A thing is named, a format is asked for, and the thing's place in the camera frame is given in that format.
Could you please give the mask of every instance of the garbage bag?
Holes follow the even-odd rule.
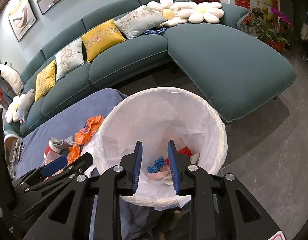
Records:
[[[94,135],[94,160],[98,172],[120,163],[123,155],[143,143],[138,189],[127,202],[153,206],[156,210],[183,207],[190,196],[176,195],[173,186],[150,181],[147,167],[160,156],[166,159],[167,143],[174,140],[177,150],[187,146],[200,153],[198,165],[216,175],[227,154],[225,125],[206,100],[189,91],[160,87],[138,92],[118,104]]]

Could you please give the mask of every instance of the sofa chaise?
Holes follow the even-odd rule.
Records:
[[[120,0],[66,28],[43,46],[21,73],[24,92],[35,89],[36,75],[67,44],[98,24],[117,20],[150,1],[159,2]],[[32,105],[22,125],[6,124],[5,130],[25,137],[88,95],[171,61],[196,84],[224,122],[242,118],[275,98],[296,76],[281,54],[237,29],[248,15],[247,9],[223,4],[223,10],[220,24],[180,24],[167,29],[163,36],[141,35],[107,49],[91,64],[85,63],[59,80]]]

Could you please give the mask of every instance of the potted plant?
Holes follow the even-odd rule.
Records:
[[[279,28],[282,36],[289,42],[285,47],[290,50],[291,43],[298,41],[300,35],[296,33],[290,20],[282,12],[276,8],[271,8],[271,11],[279,17],[277,28]]]
[[[255,17],[255,15],[252,16],[251,22],[252,26],[255,27],[257,39],[265,42],[279,53],[283,51],[285,44],[289,45],[289,42],[284,38],[283,33],[281,33],[279,28],[275,25],[271,25],[261,17]]]

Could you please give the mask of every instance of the light blue embroidered pillow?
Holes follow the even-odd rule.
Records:
[[[167,19],[155,13],[151,8],[142,5],[115,22],[125,36],[131,40],[157,25],[166,22]]]
[[[55,59],[57,82],[72,70],[84,64],[82,38],[79,38],[64,47],[55,55]]]

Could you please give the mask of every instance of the orange plastic bag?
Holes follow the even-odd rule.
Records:
[[[78,133],[75,134],[75,145],[69,148],[70,153],[67,156],[68,164],[71,164],[73,161],[79,158],[79,145],[87,143],[98,131],[103,121],[104,117],[102,115],[93,116],[87,120],[84,128],[82,128]]]

